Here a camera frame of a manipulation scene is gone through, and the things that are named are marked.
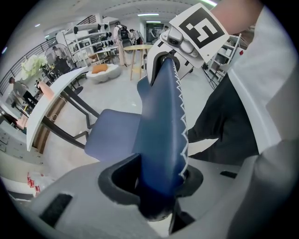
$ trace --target black metal table frame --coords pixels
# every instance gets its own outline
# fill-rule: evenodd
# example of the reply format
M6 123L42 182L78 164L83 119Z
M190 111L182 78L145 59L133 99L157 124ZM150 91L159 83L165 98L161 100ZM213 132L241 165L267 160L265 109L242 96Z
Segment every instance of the black metal table frame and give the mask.
M84 111L80 106L82 106L84 109L86 109L88 112L90 112L92 115L95 117L99 117L99 113L97 113L94 109L92 109L84 100L82 100L76 93L72 91L70 87L66 87L61 93L60 93L68 102L70 102L76 109L78 109L80 112L85 114L86 116L86 124L87 128L91 129L93 125L90 124L89 121L89 114ZM42 119L42 125L44 125L48 130L59 136L60 138L64 139L65 141L79 147L83 148L85 147L84 144L78 142L76 139L85 136L86 139L88 138L88 132L84 131L76 136L71 136L68 134L66 131L58 127L57 125L54 124L50 119L48 119L46 116L43 117Z

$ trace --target black slot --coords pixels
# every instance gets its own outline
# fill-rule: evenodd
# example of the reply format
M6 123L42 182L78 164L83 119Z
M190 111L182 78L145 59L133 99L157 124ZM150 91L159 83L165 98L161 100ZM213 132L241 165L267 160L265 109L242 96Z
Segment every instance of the black slot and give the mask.
M225 177L230 177L230 178L235 178L238 175L236 173L229 172L229 171L222 171L220 174L225 176Z
M39 216L40 219L54 227L72 198L71 195L59 194Z

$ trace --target railing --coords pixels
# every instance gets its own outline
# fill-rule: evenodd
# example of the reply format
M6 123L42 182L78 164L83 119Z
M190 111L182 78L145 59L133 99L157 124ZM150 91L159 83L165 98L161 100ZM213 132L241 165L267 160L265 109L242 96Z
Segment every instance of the railing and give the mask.
M77 25L95 23L95 22L97 22L95 19L95 15L90 15L89 17L86 17L83 21L79 22Z
M31 57L32 55L39 55L43 52L45 52L49 47L53 46L57 44L56 38L53 37L45 42L43 42L42 44L34 47L32 50L30 50L29 52L27 52L24 56L21 57L20 60L18 60L13 66L12 68L10 68L10 70L8 71L8 73L6 73L6 75L4 76L4 78L0 81L0 94L3 95L4 91L7 89L8 85L9 85L9 78L10 77L15 77L17 74L20 73L21 71L21 63L24 62L26 59L28 59L29 57Z

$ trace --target orange pillow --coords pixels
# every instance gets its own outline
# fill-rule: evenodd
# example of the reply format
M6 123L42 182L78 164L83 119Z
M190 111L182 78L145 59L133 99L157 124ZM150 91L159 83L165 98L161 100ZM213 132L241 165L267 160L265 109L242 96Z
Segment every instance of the orange pillow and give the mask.
M93 67L92 74L97 74L97 73L99 73L99 72L101 72L101 71L107 71L107 69L108 69L107 64L95 65L95 66Z

